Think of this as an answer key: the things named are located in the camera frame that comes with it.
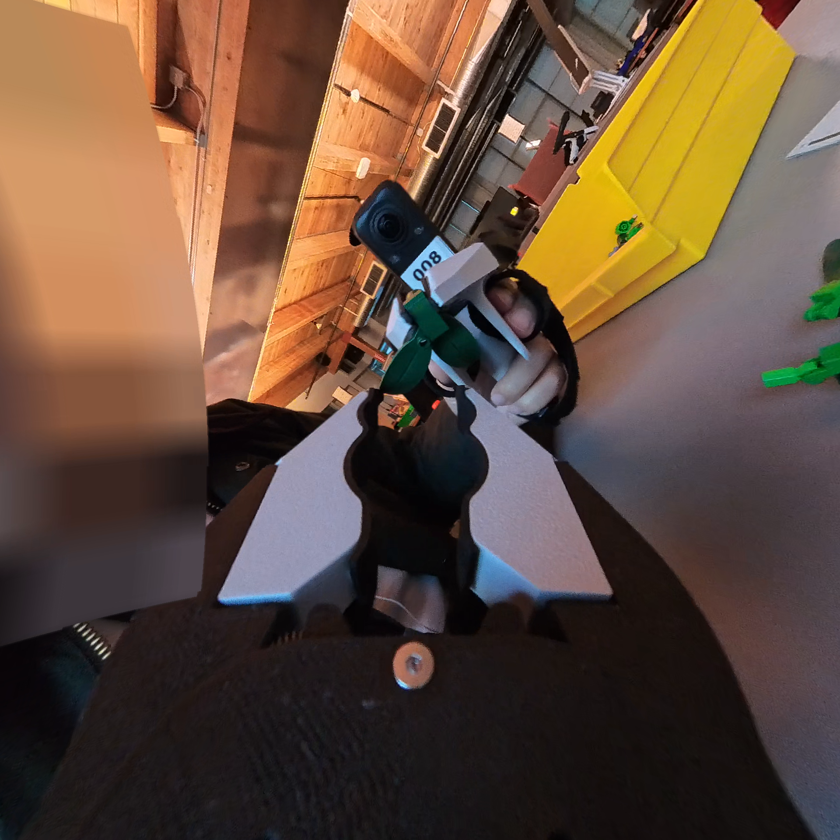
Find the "person's left hand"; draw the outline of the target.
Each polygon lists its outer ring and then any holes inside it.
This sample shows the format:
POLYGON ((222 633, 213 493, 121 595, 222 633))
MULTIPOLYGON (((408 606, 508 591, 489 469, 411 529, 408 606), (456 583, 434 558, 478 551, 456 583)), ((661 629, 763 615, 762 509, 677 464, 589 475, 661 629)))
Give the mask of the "person's left hand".
POLYGON ((490 393, 490 401, 497 410, 521 426, 528 417, 564 396, 569 383, 568 372, 545 336, 539 333, 531 337, 538 312, 514 280, 502 280, 486 295, 528 349, 528 358, 517 356, 490 393))

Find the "yellow parts bin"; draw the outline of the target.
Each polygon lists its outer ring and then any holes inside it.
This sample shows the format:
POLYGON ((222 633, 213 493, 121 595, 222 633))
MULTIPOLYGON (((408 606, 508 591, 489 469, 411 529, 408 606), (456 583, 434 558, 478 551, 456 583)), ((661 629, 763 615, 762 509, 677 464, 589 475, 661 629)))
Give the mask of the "yellow parts bin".
POLYGON ((794 58, 755 2, 690 9, 521 258, 573 340, 705 258, 794 58), (644 228, 610 257, 632 216, 644 228))

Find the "pile of green bricks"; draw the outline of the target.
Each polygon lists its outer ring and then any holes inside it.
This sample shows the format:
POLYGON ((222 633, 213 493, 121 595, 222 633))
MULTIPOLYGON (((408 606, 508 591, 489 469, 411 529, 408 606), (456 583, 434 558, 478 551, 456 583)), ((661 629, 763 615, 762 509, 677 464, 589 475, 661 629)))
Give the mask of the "pile of green bricks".
POLYGON ((638 219, 638 216, 632 216, 619 222, 615 227, 616 245, 609 256, 614 256, 620 248, 624 247, 643 228, 644 223, 638 219))

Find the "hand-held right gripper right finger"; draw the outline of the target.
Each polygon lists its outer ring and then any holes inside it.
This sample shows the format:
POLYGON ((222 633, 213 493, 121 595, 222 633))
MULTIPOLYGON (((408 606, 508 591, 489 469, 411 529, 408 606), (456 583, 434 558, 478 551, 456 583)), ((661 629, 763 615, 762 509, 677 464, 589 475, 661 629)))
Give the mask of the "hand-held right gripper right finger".
POLYGON ((522 610, 557 599, 607 601, 606 579, 558 466, 480 394, 469 431, 483 448, 486 477, 469 499, 478 556, 471 590, 483 603, 522 610))

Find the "silver ceiling duct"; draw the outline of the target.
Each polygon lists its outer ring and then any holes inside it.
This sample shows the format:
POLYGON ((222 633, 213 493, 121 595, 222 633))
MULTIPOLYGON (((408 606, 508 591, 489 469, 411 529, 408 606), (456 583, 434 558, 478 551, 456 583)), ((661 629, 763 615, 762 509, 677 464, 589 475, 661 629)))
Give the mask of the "silver ceiling duct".
POLYGON ((441 101, 439 115, 448 123, 440 148, 423 152, 413 176, 413 196, 440 229, 445 227, 449 195, 459 183, 469 146, 497 86, 497 66, 497 37, 491 36, 458 70, 454 92, 441 101))

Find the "dark green double leaf assembly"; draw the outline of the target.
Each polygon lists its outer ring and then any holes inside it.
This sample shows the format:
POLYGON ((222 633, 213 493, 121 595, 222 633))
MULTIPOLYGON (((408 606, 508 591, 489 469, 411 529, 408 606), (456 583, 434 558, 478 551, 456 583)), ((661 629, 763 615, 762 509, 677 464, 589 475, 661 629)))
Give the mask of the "dark green double leaf assembly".
POLYGON ((432 302, 427 294, 413 290, 403 304, 396 302, 395 326, 407 325, 402 344, 396 348, 381 380, 381 391, 407 396, 424 380, 433 354, 455 369, 468 369, 478 362, 477 339, 455 316, 432 302))
POLYGON ((839 239, 830 242, 822 254, 823 284, 810 296, 811 306, 803 313, 808 322, 834 320, 839 316, 839 239))

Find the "green brick bamboo stalk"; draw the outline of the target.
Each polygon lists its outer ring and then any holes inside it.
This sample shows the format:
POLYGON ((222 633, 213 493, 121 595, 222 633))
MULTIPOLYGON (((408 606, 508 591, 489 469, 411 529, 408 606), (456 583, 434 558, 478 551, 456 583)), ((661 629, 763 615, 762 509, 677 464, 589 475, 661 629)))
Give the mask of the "green brick bamboo stalk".
POLYGON ((815 358, 793 367, 784 367, 761 374, 765 387, 808 384, 819 385, 829 379, 839 379, 839 342, 819 350, 815 358))

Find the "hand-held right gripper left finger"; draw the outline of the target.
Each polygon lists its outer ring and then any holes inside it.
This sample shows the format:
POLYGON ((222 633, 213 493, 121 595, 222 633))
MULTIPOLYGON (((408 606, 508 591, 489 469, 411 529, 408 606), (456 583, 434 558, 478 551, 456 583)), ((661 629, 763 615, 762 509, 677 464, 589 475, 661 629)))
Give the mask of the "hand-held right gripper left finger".
POLYGON ((280 458, 217 600, 224 606, 280 603, 305 622, 314 607, 343 613, 356 594, 350 559, 363 504, 345 466, 378 413, 382 393, 360 393, 280 458))

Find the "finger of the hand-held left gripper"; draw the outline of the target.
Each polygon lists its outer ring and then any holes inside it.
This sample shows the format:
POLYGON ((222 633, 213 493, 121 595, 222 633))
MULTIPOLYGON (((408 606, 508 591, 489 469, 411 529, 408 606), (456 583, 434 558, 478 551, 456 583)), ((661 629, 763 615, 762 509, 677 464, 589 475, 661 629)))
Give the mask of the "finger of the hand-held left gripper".
POLYGON ((476 243, 432 266, 427 272, 427 292, 439 307, 471 303, 478 310, 492 310, 487 289, 501 278, 503 269, 490 249, 476 243))
POLYGON ((420 358, 431 359, 432 346, 428 335, 421 330, 404 309, 402 303, 393 303, 388 314, 385 339, 392 351, 388 359, 394 361, 396 355, 408 344, 414 343, 420 358))

